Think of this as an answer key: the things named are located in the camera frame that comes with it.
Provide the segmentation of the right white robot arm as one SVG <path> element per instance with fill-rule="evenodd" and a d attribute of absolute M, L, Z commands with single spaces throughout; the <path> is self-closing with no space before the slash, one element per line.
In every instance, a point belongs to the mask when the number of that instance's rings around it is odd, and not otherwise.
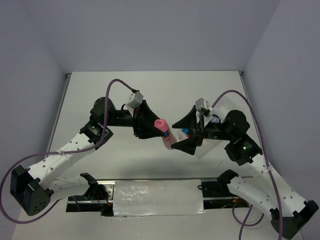
<path fill-rule="evenodd" d="M 217 117 L 211 108 L 192 107 L 185 117 L 172 125 L 174 129 L 186 129 L 188 135 L 172 148 L 194 155 L 205 139 L 228 141 L 224 149 L 229 159 L 255 178 L 260 188 L 229 169 L 217 178 L 218 192 L 223 196 L 237 195 L 258 208 L 281 237 L 291 240 L 319 206 L 299 195 L 270 163 L 266 163 L 262 149 L 247 134 L 250 124 L 242 111 L 229 111 L 223 121 L 213 120 Z"/>

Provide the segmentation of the blue tape roll tub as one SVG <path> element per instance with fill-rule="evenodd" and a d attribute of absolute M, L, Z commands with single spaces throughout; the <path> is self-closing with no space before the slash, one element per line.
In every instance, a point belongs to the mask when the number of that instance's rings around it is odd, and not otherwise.
<path fill-rule="evenodd" d="M 216 114 L 213 114 L 210 121 L 209 121 L 211 124 L 221 124 L 222 123 L 222 120 L 221 118 L 216 115 Z"/>

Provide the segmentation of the blue cap highlighter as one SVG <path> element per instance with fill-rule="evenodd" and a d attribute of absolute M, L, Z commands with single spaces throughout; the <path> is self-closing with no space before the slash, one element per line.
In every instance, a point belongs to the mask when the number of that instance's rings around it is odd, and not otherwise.
<path fill-rule="evenodd" d="M 183 128 L 181 131 L 182 131 L 183 133 L 187 134 L 187 133 L 189 132 L 189 129 Z"/>

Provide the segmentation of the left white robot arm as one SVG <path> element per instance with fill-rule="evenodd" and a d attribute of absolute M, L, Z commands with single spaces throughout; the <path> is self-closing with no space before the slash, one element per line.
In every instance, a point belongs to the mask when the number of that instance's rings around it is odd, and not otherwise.
<path fill-rule="evenodd" d="M 91 200 L 97 197 L 107 199 L 109 194 L 104 186 L 88 173 L 81 173 L 75 178 L 58 177 L 76 162 L 98 150 L 98 141 L 105 144 L 113 133 L 107 126 L 132 127 L 139 139 L 162 137 L 164 134 L 154 126 L 158 116 L 143 100 L 132 111 L 117 110 L 110 99 L 98 98 L 90 110 L 89 121 L 67 144 L 49 154 L 40 162 L 27 168 L 18 165 L 11 172 L 10 193 L 28 216 L 35 216 L 43 211 L 50 202 L 71 196 L 83 196 Z"/>

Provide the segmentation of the pink lid small bottle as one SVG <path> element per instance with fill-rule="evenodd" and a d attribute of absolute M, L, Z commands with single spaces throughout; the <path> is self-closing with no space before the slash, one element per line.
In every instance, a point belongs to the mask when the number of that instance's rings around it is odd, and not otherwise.
<path fill-rule="evenodd" d="M 154 121 L 154 127 L 163 133 L 162 141 L 164 146 L 168 149 L 172 149 L 172 145 L 177 142 L 175 136 L 171 132 L 171 129 L 165 119 L 156 119 Z"/>

